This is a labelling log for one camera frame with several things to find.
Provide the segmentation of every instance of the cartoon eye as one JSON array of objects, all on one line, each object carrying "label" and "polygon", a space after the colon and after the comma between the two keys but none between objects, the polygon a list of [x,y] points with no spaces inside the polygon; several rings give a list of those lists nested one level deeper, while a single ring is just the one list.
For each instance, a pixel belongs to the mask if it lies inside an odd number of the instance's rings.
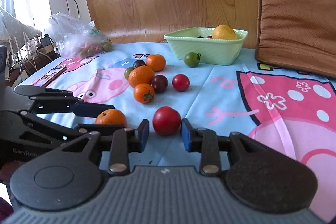
[{"label": "cartoon eye", "polygon": [[85,95],[87,98],[92,98],[96,96],[96,93],[93,90],[88,90]]}]

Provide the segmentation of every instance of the orange tomato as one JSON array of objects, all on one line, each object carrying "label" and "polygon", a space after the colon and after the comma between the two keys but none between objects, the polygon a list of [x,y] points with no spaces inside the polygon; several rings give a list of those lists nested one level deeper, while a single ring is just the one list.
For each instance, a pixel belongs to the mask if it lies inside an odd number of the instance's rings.
[{"label": "orange tomato", "polygon": [[154,88],[149,84],[139,84],[133,91],[134,98],[142,104],[147,104],[154,99]]},{"label": "orange tomato", "polygon": [[127,120],[120,110],[108,109],[97,116],[95,124],[121,124],[127,127]]},{"label": "orange tomato", "polygon": [[160,54],[151,54],[146,59],[146,65],[153,71],[161,71],[166,66],[166,59]]},{"label": "orange tomato", "polygon": [[128,82],[132,88],[135,88],[139,84],[151,84],[154,76],[150,67],[140,66],[130,72]]}]

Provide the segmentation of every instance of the white polka dot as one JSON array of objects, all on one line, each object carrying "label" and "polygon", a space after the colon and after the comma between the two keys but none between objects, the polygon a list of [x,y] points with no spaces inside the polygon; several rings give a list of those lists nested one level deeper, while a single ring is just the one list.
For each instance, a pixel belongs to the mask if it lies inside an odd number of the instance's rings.
[{"label": "white polka dot", "polygon": [[91,60],[91,58],[86,58],[81,61],[81,64],[86,64]]},{"label": "white polka dot", "polygon": [[265,80],[258,76],[251,76],[250,81],[253,84],[260,84],[260,85],[265,84]]},{"label": "white polka dot", "polygon": [[313,85],[313,90],[317,95],[320,95],[323,98],[329,99],[331,97],[330,92],[321,85]]},{"label": "white polka dot", "polygon": [[316,115],[323,122],[329,121],[329,115],[321,109],[316,112]]},{"label": "white polka dot", "polygon": [[298,92],[296,90],[289,90],[287,91],[287,94],[289,98],[296,101],[302,101],[305,98],[301,92]]}]

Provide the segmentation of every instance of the green basket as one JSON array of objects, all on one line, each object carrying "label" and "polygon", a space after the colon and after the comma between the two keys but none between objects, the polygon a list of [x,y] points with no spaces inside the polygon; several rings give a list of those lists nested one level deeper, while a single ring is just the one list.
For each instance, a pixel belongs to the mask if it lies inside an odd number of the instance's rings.
[{"label": "green basket", "polygon": [[239,39],[224,40],[207,37],[215,28],[187,28],[164,35],[177,59],[184,59],[189,52],[201,54],[202,63],[231,65],[237,58],[248,32],[234,30]]}]

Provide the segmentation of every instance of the plastic bag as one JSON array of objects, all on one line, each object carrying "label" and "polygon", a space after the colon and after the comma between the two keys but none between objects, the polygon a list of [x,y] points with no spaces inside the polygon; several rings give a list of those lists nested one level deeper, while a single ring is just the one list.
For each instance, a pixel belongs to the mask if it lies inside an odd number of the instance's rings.
[{"label": "plastic bag", "polygon": [[55,39],[55,52],[63,58],[86,58],[102,52],[110,52],[109,38],[95,28],[95,22],[86,24],[72,16],[58,13],[49,18],[52,37]]}]

